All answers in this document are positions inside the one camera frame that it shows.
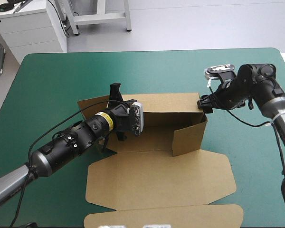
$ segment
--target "cardboard box lid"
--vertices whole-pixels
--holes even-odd
[[[243,210],[238,205],[202,205],[90,214],[86,216],[84,226],[143,228],[144,225],[170,224],[172,228],[239,228],[242,221]]]
[[[130,94],[122,95],[123,99],[135,99],[143,104],[143,111],[150,113],[203,113],[196,102],[199,100],[199,93],[177,93],[177,94]],[[109,96],[101,96],[78,101],[80,108],[90,104],[106,101]],[[83,111],[84,118],[90,118],[99,110],[106,108],[106,103],[102,103]]]
[[[116,210],[205,205],[236,191],[227,156],[125,152],[89,166],[86,200]]]

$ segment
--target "white floor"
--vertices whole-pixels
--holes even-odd
[[[123,0],[107,0],[107,12]],[[285,59],[285,0],[129,0],[133,31],[124,23],[80,27],[68,39],[69,52],[145,51],[274,47]],[[95,0],[73,0],[79,14]],[[0,107],[18,70],[7,50],[0,77]]]

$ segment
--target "yellow label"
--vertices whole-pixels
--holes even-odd
[[[96,115],[101,115],[109,124],[109,130],[112,131],[114,128],[113,120],[107,113],[99,112]]]

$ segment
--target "desk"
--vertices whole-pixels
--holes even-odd
[[[108,94],[113,82],[122,83],[124,94],[203,95],[209,93],[206,67],[232,63],[238,69],[245,63],[267,62],[276,65],[277,80],[285,90],[285,64],[273,48],[28,55],[0,110],[0,176],[26,162],[29,145],[77,111],[78,100]],[[281,164],[272,128],[250,128],[225,111],[214,112],[208,115],[202,149],[226,154],[237,183],[236,193],[215,203],[240,205],[246,227],[285,226]],[[250,123],[264,121],[257,108],[234,113]],[[106,211],[85,201],[87,167],[101,159],[97,149],[93,151],[28,186],[16,225],[36,221],[40,226],[82,226],[87,214]],[[11,222],[17,200],[1,208],[0,226]]]
[[[0,34],[20,64],[30,53],[67,52],[59,17],[47,0],[33,0],[14,14],[15,8],[0,12]]]

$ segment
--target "cardboard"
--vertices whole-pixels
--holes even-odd
[[[239,228],[242,221],[243,210],[238,205],[202,205],[90,214],[85,218],[84,226],[143,228],[149,224],[169,224],[172,228]]]
[[[86,200],[116,210],[205,205],[236,191],[228,158],[204,150],[118,153],[89,166]]]
[[[198,93],[123,95],[124,100],[136,99],[143,104],[144,129],[139,137],[126,133],[125,142],[111,134],[107,148],[115,152],[170,150],[173,156],[200,149],[207,119],[196,105],[199,98]],[[82,109],[108,99],[102,96],[78,105]],[[105,107],[102,103],[88,108],[83,116],[90,118]]]
[[[123,95],[144,107],[144,130],[108,148],[118,152],[89,166],[86,200],[117,211],[88,215],[85,228],[170,224],[173,228],[238,228],[238,205],[208,205],[236,191],[228,158],[200,149],[207,119],[197,93]],[[80,108],[108,96],[78,102]],[[106,103],[87,109],[92,117]]]

